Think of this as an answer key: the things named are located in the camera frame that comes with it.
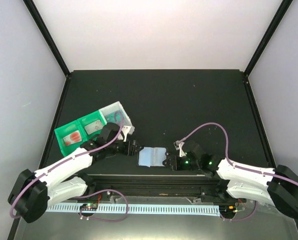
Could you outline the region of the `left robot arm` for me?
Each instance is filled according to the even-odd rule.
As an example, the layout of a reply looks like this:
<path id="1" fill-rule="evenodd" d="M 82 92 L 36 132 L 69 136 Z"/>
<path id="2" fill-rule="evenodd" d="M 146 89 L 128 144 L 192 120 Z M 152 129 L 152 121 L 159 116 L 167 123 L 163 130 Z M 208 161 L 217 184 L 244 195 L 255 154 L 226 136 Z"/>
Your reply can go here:
<path id="1" fill-rule="evenodd" d="M 128 133 L 121 123 L 109 122 L 63 159 L 36 171 L 22 171 L 8 197 L 11 218 L 32 223 L 53 205 L 71 198 L 92 199 L 96 182 L 81 171 L 112 155 L 140 152 L 143 145 L 128 138 Z"/>

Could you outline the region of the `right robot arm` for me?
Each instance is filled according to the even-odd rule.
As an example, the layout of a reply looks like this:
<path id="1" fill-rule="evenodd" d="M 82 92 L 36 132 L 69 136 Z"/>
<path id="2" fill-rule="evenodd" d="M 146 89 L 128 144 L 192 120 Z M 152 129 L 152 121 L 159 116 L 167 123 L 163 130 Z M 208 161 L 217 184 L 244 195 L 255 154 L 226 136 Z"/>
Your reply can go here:
<path id="1" fill-rule="evenodd" d="M 274 206 L 298 220 L 298 175 L 289 167 L 261 168 L 206 153 L 194 141 L 176 144 L 178 154 L 165 153 L 163 166 L 173 171 L 202 172 L 219 179 L 216 197 L 223 201 L 249 199 Z"/>

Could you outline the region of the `teal card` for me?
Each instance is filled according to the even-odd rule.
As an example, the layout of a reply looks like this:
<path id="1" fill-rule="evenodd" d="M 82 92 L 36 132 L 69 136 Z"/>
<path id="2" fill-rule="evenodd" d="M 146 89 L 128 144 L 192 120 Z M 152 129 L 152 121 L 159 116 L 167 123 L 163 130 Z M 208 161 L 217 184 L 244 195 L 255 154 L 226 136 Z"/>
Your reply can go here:
<path id="1" fill-rule="evenodd" d="M 112 112 L 105 116 L 107 123 L 121 124 L 124 122 L 124 116 L 120 111 Z"/>

